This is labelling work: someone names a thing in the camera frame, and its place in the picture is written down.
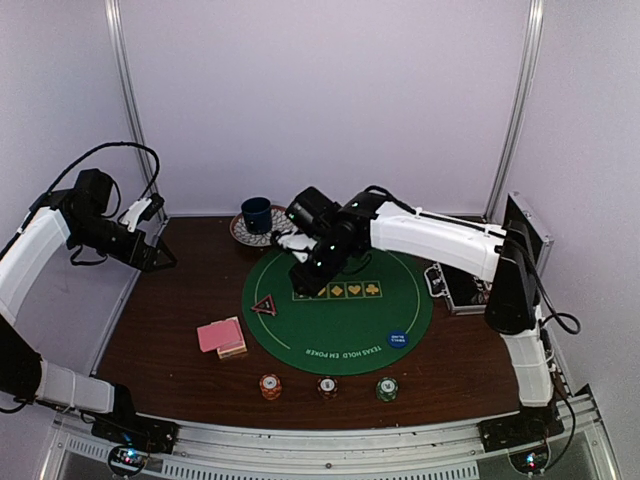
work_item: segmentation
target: dark blue mug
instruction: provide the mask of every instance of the dark blue mug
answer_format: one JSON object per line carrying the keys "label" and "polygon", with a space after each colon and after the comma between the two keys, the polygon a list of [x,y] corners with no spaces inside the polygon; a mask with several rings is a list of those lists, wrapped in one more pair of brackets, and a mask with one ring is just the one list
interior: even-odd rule
{"label": "dark blue mug", "polygon": [[262,235],[271,231],[271,202],[264,197],[253,197],[242,203],[242,217],[247,232]]}

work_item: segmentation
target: blue poker chip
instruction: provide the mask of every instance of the blue poker chip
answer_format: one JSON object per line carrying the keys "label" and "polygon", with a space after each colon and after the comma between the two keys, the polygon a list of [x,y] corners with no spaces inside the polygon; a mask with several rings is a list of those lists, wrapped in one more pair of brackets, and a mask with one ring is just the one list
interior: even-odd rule
{"label": "blue poker chip", "polygon": [[402,330],[394,330],[387,337],[387,342],[393,348],[404,348],[409,345],[409,335]]}

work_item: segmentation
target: deck of cards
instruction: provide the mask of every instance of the deck of cards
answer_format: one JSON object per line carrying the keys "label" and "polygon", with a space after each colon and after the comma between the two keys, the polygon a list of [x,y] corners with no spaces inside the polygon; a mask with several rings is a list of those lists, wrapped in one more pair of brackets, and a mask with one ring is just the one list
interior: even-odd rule
{"label": "deck of cards", "polygon": [[198,342],[202,352],[216,350],[220,358],[247,351],[238,317],[230,317],[198,327]]}

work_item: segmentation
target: poker mat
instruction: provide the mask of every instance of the poker mat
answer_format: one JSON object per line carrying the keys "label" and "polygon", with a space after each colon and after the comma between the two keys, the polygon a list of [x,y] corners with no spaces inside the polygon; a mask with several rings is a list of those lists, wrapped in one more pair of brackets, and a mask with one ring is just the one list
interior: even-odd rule
{"label": "poker mat", "polygon": [[[415,259],[379,250],[371,255],[364,269],[338,275],[310,298],[291,286],[295,257],[268,253],[244,286],[242,310],[251,333],[282,362],[321,375],[371,372],[404,357],[427,331],[433,300]],[[265,298],[273,301],[275,316],[251,310]]]}

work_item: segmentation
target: triangular dealer marker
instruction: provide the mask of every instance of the triangular dealer marker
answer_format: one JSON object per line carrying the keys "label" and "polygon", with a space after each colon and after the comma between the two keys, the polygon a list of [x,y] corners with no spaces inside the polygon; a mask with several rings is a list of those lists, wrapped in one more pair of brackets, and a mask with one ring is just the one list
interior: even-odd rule
{"label": "triangular dealer marker", "polygon": [[272,315],[274,317],[278,314],[276,311],[276,304],[274,303],[271,294],[267,295],[251,307],[251,311],[256,313],[266,313],[267,315]]}

